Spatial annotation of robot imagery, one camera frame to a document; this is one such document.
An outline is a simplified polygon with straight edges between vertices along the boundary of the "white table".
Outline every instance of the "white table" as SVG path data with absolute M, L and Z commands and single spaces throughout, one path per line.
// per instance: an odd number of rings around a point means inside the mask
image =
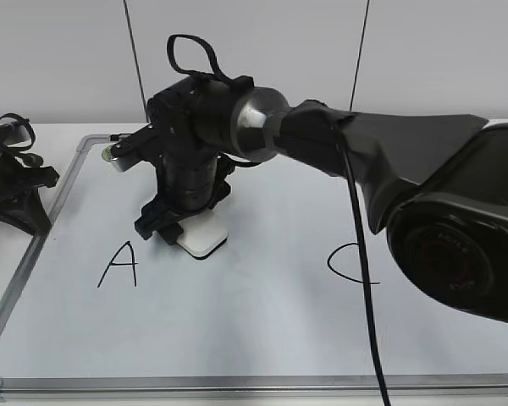
M 34 152 L 42 154 L 46 160 L 46 164 L 53 165 L 59 173 L 64 174 L 67 166 L 69 165 L 69 161 L 74 155 L 75 147 L 79 144 L 80 139 L 84 135 L 130 132 L 140 128 L 142 125 L 143 124 L 41 124 L 35 126 L 38 141 L 36 142 Z M 41 197 L 44 206 L 48 206 L 50 204 L 52 192 L 53 190 L 42 190 Z M 28 236 L 25 236 L 15 229 L 0 224 L 0 298 L 29 241 L 30 238 Z M 335 399 L 327 398 L 317 400 L 302 399 L 297 401 L 286 399 L 285 403 L 322 404 L 322 402 L 324 402 L 327 404 L 333 404 L 334 400 Z M 483 401 L 487 404 L 489 399 L 482 399 L 482 402 Z M 208 400 L 195 400 L 191 401 L 191 404 L 208 404 L 211 402 L 212 401 Z M 277 400 L 267 399 L 262 401 L 252 399 L 252 402 L 276 404 Z M 403 403 L 394 401 L 394 404 L 431 404 L 428 400 L 421 400 L 419 398 L 416 398 L 412 403 L 410 399 L 403 400 L 402 402 Z M 442 399 L 437 399 L 435 402 L 436 404 L 442 404 Z M 477 398 L 474 398 L 471 402 L 474 402 L 474 404 L 481 404 Z M 497 398 L 497 403 L 506 404 L 508 403 L 508 399 Z M 339 404 L 380 404 L 380 400 L 378 398 L 373 400 L 363 399 L 361 401 L 340 399 Z

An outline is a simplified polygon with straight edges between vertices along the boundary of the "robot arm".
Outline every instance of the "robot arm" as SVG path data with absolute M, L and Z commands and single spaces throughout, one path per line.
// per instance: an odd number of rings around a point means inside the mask
M 400 269 L 425 294 L 460 310 L 508 321 L 508 125 L 483 129 L 470 115 L 402 117 L 343 112 L 319 101 L 291 108 L 251 78 L 226 77 L 203 40 L 213 74 L 188 77 L 148 102 L 151 124 L 115 144 L 121 170 L 157 169 L 158 195 L 136 229 L 173 243 L 178 221 L 229 193 L 234 161 L 283 154 L 345 176 L 339 137 L 361 185 L 373 233 L 386 228 Z

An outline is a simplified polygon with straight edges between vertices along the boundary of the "black cable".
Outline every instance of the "black cable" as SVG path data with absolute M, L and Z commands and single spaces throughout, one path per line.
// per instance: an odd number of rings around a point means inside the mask
M 356 228 L 357 246 L 359 248 L 359 260 L 362 268 L 362 285 L 363 285 L 363 298 L 365 300 L 365 315 L 367 318 L 367 332 L 369 336 L 369 345 L 371 348 L 371 356 L 373 358 L 374 372 L 380 388 L 380 395 L 384 406 L 391 406 L 389 401 L 388 388 L 382 371 L 382 363 L 380 361 L 380 354 L 378 352 L 378 340 L 376 338 L 376 324 L 374 321 L 374 308 L 373 308 L 373 295 L 371 292 L 371 276 L 369 274 L 369 263 L 367 258 L 367 246 L 365 244 L 365 234 L 363 232 L 362 213 L 359 207 L 359 199 L 357 197 L 356 177 L 350 163 L 348 156 L 348 142 L 339 128 L 339 123 L 334 124 L 333 127 L 335 144 L 337 145 L 337 152 L 339 153 L 339 160 L 342 166 L 343 174 L 346 175 L 348 183 L 348 191 L 350 192 L 350 202 L 352 212 L 354 214 L 354 226 Z

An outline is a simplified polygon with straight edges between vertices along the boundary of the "whiteboard frame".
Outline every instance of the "whiteboard frame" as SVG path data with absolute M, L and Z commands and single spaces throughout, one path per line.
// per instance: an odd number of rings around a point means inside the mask
M 88 151 L 129 134 L 87 135 L 77 147 L 51 205 L 54 223 Z M 43 249 L 46 235 L 35 236 L 0 300 L 0 336 Z M 388 375 L 392 395 L 506 395 L 508 374 Z M 185 376 L 121 378 L 0 377 L 0 400 L 31 398 L 252 398 L 283 396 L 376 396 L 375 376 Z

